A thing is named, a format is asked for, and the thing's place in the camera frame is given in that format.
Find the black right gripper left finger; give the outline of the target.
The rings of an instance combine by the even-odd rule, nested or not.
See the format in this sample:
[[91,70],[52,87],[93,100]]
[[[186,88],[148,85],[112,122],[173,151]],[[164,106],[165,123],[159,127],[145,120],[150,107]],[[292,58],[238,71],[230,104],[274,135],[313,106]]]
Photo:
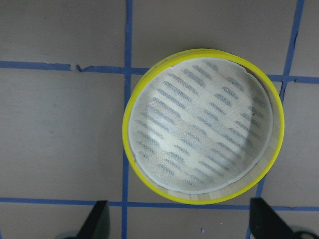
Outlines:
[[108,201],[97,201],[80,230],[81,239],[108,239],[110,212]]

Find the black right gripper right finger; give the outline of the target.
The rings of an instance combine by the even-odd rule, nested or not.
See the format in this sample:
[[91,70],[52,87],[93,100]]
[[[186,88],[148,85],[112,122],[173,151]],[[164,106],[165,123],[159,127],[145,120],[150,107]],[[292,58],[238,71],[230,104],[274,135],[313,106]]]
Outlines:
[[315,233],[294,231],[262,198],[250,199],[249,229],[256,239],[317,239]]

